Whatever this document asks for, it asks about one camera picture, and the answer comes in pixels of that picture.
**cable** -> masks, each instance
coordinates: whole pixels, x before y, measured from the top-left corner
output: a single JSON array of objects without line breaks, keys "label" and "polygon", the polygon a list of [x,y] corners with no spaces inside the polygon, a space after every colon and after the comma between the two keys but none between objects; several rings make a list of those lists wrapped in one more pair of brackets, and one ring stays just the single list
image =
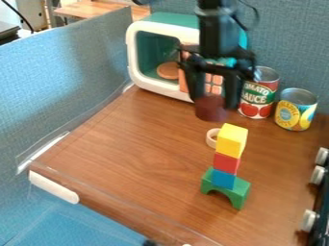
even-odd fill
[{"label": "cable", "polygon": [[233,16],[233,18],[234,18],[235,21],[237,21],[237,23],[240,25],[240,27],[243,30],[245,30],[246,32],[251,31],[252,29],[254,29],[260,23],[260,20],[261,20],[260,13],[258,12],[258,10],[255,7],[251,6],[250,4],[248,4],[248,3],[246,3],[246,2],[244,2],[242,0],[239,0],[239,2],[241,2],[242,4],[244,4],[244,6],[250,8],[250,9],[252,9],[254,11],[254,13],[255,13],[255,21],[251,25],[251,27],[246,27],[244,24],[242,24],[240,22],[240,20],[236,16]]},{"label": "cable", "polygon": [[26,25],[28,25],[28,27],[31,30],[31,34],[35,31],[33,30],[33,27],[31,26],[30,22],[19,12],[17,11],[10,3],[8,3],[6,0],[1,0],[5,5],[8,6],[8,8],[10,8],[12,11],[14,11],[19,17],[21,17],[23,19],[23,21],[25,21]]}]

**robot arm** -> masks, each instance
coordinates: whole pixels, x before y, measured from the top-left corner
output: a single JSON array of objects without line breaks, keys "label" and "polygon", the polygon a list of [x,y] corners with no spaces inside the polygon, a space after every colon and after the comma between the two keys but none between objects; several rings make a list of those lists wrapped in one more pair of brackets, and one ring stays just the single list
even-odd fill
[{"label": "robot arm", "polygon": [[[237,19],[237,0],[199,0],[195,13],[199,18],[200,44],[182,47],[192,55],[186,61],[180,62],[180,66],[186,74],[190,98],[198,107],[197,102],[207,97],[205,73],[221,75],[224,78],[225,100],[222,105],[217,105],[217,107],[233,109],[240,100],[243,81],[254,80],[256,66],[254,53],[239,46],[241,26]],[[234,67],[205,62],[206,59],[218,60],[221,58],[233,58],[237,62]],[[218,100],[209,100],[209,98],[203,101],[207,101],[209,104],[213,101],[218,102]],[[212,105],[209,105],[209,109],[208,113],[202,113],[202,119],[221,120],[219,109]],[[202,110],[207,110],[204,103],[202,103]]]}]

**red can label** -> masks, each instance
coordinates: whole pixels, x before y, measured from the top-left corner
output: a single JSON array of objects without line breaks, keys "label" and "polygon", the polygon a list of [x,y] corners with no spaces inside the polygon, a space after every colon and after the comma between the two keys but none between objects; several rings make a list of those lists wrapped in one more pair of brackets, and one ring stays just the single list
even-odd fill
[{"label": "red can label", "polygon": [[278,82],[245,82],[242,89],[239,112],[254,119],[269,117],[277,87]]}]

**can label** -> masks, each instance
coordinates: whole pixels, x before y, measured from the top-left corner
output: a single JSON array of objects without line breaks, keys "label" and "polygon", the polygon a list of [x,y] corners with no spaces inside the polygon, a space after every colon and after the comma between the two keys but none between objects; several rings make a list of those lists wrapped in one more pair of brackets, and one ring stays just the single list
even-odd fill
[{"label": "can label", "polygon": [[299,106],[282,100],[278,103],[275,112],[275,123],[291,131],[307,130],[314,118],[316,106]]},{"label": "can label", "polygon": [[275,90],[272,90],[268,86],[261,85],[261,83],[245,82],[242,89],[239,112],[254,119],[269,117],[278,86],[278,83],[275,83]]},{"label": "can label", "polygon": [[264,105],[274,101],[275,91],[258,83],[245,82],[241,98],[250,104]]}]

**green arch block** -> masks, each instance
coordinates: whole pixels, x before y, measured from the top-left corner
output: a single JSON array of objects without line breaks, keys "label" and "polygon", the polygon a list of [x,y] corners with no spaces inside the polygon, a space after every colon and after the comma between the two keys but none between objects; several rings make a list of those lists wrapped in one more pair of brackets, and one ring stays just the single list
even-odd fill
[{"label": "green arch block", "polygon": [[202,177],[201,192],[208,194],[210,191],[215,190],[226,195],[235,209],[242,209],[245,200],[248,197],[251,183],[243,179],[236,178],[233,189],[218,187],[212,184],[212,175],[214,169],[210,167]]}]

